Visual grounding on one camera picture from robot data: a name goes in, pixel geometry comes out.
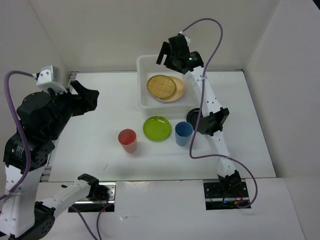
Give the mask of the round woven bamboo coaster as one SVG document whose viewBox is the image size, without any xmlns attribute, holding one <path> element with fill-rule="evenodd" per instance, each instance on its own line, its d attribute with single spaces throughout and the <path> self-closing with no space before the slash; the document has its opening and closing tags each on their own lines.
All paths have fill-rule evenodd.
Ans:
<svg viewBox="0 0 320 240">
<path fill-rule="evenodd" d="M 175 81 L 171 77 L 162 74 L 149 78 L 146 88 L 151 95 L 160 100 L 171 98 L 177 91 Z"/>
</svg>

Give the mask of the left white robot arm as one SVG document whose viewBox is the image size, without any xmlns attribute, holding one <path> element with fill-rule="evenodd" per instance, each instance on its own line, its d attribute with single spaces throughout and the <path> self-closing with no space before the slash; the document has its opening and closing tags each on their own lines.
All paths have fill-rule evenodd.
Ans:
<svg viewBox="0 0 320 240">
<path fill-rule="evenodd" d="M 7 196 L 0 214 L 0 234 L 11 240 L 39 240 L 52 229 L 57 217 L 82 198 L 99 196 L 99 180 L 80 175 L 61 192 L 37 201 L 41 175 L 50 153 L 71 117 L 94 111 L 99 92 L 71 82 L 76 91 L 52 89 L 27 95 L 14 110 L 19 116 L 16 133 L 7 141 L 3 161 Z"/>
</svg>

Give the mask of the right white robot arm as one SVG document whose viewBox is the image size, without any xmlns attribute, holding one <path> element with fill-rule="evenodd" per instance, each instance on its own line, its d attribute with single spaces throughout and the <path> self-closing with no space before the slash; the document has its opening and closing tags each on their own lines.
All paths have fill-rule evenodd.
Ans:
<svg viewBox="0 0 320 240">
<path fill-rule="evenodd" d="M 163 42 L 156 63 L 170 70 L 181 73 L 191 84 L 199 100 L 200 107 L 190 110 L 186 116 L 195 133 L 204 135 L 210 144 L 217 150 L 216 172 L 219 180 L 221 197 L 231 198 L 241 185 L 240 173 L 234 163 L 229 159 L 229 151 L 224 139 L 223 124 L 230 112 L 222 107 L 210 86 L 207 74 L 204 73 L 205 65 L 197 51 L 191 52 L 189 38 L 179 33 Z"/>
</svg>

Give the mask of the black plastic plate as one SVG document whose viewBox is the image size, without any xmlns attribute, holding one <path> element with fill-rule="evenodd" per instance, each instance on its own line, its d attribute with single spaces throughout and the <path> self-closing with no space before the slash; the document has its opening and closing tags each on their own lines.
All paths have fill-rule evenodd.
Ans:
<svg viewBox="0 0 320 240">
<path fill-rule="evenodd" d="M 193 128 L 196 126 L 199 110 L 199 108 L 193 108 L 186 115 L 186 121 L 190 123 Z"/>
</svg>

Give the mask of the orange plastic plate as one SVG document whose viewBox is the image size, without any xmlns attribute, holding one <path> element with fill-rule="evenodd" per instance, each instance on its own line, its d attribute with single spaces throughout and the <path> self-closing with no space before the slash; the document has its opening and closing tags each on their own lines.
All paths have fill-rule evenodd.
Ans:
<svg viewBox="0 0 320 240">
<path fill-rule="evenodd" d="M 175 102 L 175 101 L 179 100 L 185 94 L 186 85 L 185 85 L 184 81 L 181 78 L 178 78 L 176 76 L 169 76 L 169 77 L 176 84 L 176 92 L 174 93 L 173 96 L 171 96 L 170 98 L 165 99 L 165 100 L 168 100 L 168 101 L 170 101 L 170 103 L 172 103 L 172 102 Z"/>
</svg>

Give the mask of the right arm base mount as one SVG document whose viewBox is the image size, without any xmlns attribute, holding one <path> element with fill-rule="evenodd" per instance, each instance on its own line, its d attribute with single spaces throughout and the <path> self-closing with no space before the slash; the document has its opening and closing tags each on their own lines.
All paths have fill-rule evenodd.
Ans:
<svg viewBox="0 0 320 240">
<path fill-rule="evenodd" d="M 203 189 L 207 211 L 238 209 L 238 205 L 245 207 L 251 202 L 245 181 L 228 193 L 223 191 L 218 181 L 205 181 Z"/>
</svg>

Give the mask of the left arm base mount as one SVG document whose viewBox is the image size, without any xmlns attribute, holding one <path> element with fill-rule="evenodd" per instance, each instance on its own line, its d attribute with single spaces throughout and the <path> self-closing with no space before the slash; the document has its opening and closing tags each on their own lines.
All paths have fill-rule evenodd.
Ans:
<svg viewBox="0 0 320 240">
<path fill-rule="evenodd" d="M 98 213 L 105 206 L 103 212 L 114 212 L 116 199 L 116 182 L 101 182 L 100 191 L 95 198 L 82 198 L 76 201 L 72 206 L 81 213 Z"/>
</svg>

